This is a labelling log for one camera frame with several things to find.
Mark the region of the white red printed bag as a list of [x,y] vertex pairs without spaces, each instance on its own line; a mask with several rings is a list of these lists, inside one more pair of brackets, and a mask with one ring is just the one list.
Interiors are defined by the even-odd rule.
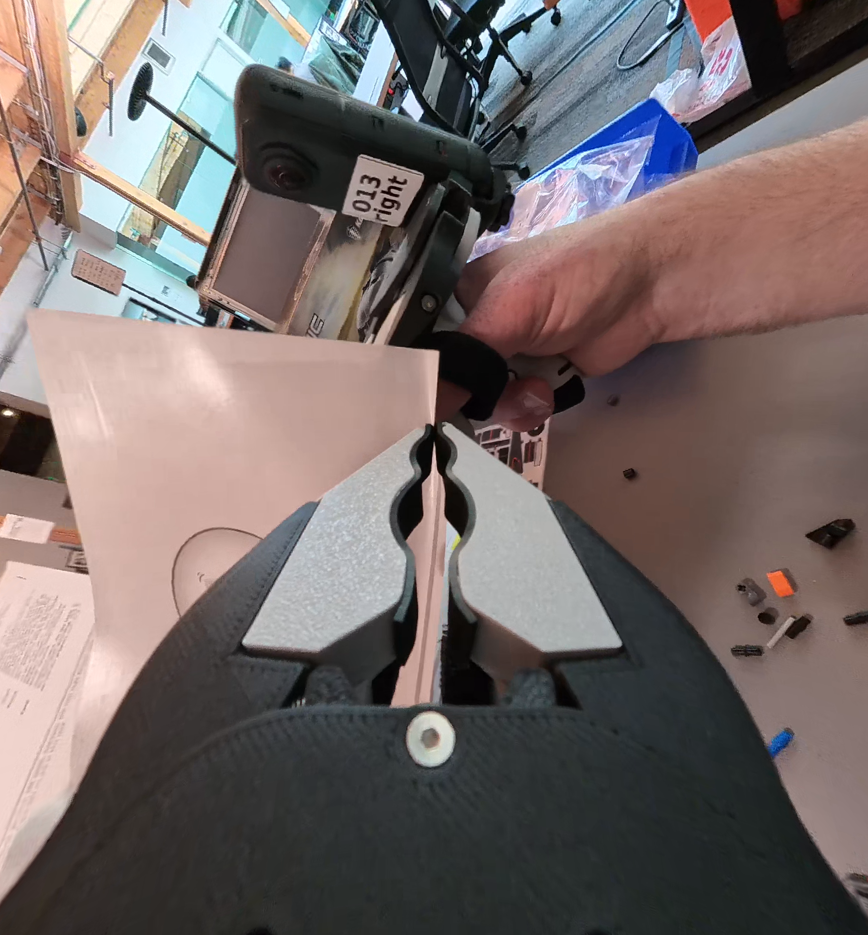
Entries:
[[701,59],[701,69],[678,68],[649,95],[679,123],[695,123],[751,88],[732,17],[709,34],[701,47]]

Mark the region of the lego instruction booklet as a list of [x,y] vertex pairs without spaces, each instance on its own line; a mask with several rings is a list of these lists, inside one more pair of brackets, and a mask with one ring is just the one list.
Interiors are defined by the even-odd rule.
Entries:
[[93,592],[87,666],[45,768],[0,715],[0,898],[54,828],[189,596],[295,509],[433,421],[429,350],[33,310],[30,341]]

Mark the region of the black floor lamp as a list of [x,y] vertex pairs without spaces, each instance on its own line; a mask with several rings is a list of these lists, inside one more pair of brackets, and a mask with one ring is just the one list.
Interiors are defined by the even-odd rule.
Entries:
[[187,121],[179,117],[177,113],[171,111],[154,98],[154,96],[151,94],[153,76],[154,73],[151,63],[142,64],[139,67],[129,93],[126,108],[128,119],[132,122],[138,121],[146,108],[151,107],[169,119],[171,123],[174,123],[185,133],[189,134],[192,138],[197,140],[202,146],[215,152],[219,157],[226,160],[232,166],[235,166],[237,162],[231,154],[229,154],[223,148],[219,147],[215,142],[206,137],[199,130],[194,129],[190,123],[187,123]]

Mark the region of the black computer monitor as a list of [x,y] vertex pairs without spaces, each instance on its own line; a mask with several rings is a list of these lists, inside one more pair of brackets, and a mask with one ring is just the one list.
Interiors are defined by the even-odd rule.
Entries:
[[235,171],[194,285],[204,325],[288,333],[335,216]]

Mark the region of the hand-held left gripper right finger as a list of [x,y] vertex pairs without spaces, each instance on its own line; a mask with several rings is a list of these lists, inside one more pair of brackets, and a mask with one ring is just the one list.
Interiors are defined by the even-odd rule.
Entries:
[[525,670],[623,651],[554,503],[450,424],[440,425],[447,572],[442,700],[488,705]]

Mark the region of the black office chair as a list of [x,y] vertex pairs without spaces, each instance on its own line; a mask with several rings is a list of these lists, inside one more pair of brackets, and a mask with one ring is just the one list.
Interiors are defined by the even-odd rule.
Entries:
[[438,2],[374,1],[371,4],[394,47],[399,70],[421,108],[421,123],[477,143],[491,153],[508,135],[522,141],[527,128],[509,123],[484,136],[488,118],[483,97],[496,60],[505,59],[524,87],[532,74],[510,54],[503,35],[489,18],[475,17],[469,7],[448,1],[449,14]]

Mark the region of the person's right forearm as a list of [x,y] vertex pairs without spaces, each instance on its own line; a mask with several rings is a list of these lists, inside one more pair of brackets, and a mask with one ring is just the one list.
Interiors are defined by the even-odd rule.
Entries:
[[868,118],[697,173],[644,214],[653,342],[868,314]]

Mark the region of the person's right hand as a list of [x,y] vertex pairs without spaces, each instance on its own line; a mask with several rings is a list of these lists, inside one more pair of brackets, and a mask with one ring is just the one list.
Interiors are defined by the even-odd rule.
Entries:
[[664,339],[675,259],[654,223],[619,211],[505,245],[466,266],[458,332],[505,360],[561,356],[606,375]]

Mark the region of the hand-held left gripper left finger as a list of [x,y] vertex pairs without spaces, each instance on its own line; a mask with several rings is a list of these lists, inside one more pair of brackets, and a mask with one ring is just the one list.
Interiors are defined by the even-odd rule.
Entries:
[[415,644],[415,556],[435,431],[417,428],[331,488],[311,511],[242,638],[244,650],[340,669],[389,705]]

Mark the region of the clear plastic bags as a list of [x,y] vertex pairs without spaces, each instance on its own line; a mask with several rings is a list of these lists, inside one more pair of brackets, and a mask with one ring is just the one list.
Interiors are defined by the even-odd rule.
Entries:
[[483,234],[471,260],[625,204],[653,143],[653,135],[647,134],[585,150],[523,182],[514,193],[509,222]]

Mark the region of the sticker sheet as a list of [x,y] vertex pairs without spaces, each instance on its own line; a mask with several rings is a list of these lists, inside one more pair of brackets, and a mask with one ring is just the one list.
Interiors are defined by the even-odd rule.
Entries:
[[525,432],[500,425],[473,424],[474,440],[529,484],[543,490],[551,420]]

